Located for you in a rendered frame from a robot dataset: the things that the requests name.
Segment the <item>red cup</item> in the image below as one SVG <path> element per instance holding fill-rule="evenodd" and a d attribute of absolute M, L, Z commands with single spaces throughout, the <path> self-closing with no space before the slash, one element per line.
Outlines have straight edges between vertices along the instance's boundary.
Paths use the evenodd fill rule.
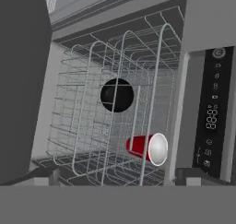
<path fill-rule="evenodd" d="M 134 136 L 126 140 L 126 151 L 138 158 L 143 158 L 146 137 Z M 168 157 L 168 141 L 164 134 L 156 133 L 148 137 L 146 160 L 154 166 L 162 166 Z"/>

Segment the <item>black bowl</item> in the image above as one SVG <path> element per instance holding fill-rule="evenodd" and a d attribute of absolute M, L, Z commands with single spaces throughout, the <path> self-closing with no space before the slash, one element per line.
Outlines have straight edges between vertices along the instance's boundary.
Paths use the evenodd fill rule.
<path fill-rule="evenodd" d="M 132 105 L 133 100 L 133 88 L 122 78 L 107 81 L 100 91 L 100 101 L 110 112 L 126 111 Z"/>

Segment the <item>dark grey cabinet panel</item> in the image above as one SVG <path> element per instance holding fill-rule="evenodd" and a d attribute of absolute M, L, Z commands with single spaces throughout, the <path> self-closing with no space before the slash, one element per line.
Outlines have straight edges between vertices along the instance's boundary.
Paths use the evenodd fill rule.
<path fill-rule="evenodd" d="M 51 39 L 46 0 L 0 0 L 0 185 L 28 173 Z"/>

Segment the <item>grey dishwasher door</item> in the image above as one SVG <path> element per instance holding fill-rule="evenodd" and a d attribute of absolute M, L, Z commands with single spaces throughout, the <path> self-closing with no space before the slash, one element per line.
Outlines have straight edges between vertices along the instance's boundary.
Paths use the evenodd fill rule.
<path fill-rule="evenodd" d="M 186 0 L 166 185 L 177 168 L 236 180 L 236 0 Z"/>

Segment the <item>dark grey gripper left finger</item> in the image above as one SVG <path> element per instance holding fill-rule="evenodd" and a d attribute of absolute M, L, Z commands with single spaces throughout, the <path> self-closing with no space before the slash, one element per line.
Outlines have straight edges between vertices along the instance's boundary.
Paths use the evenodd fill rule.
<path fill-rule="evenodd" d="M 0 183 L 0 186 L 59 186 L 59 177 L 60 170 L 58 168 L 37 168 L 24 177 Z"/>

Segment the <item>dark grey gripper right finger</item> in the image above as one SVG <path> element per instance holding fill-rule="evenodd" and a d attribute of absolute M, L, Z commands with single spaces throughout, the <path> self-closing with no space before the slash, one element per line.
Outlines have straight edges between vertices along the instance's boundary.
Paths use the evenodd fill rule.
<path fill-rule="evenodd" d="M 212 178 L 199 168 L 177 168 L 175 184 L 180 186 L 230 186 L 231 183 Z"/>

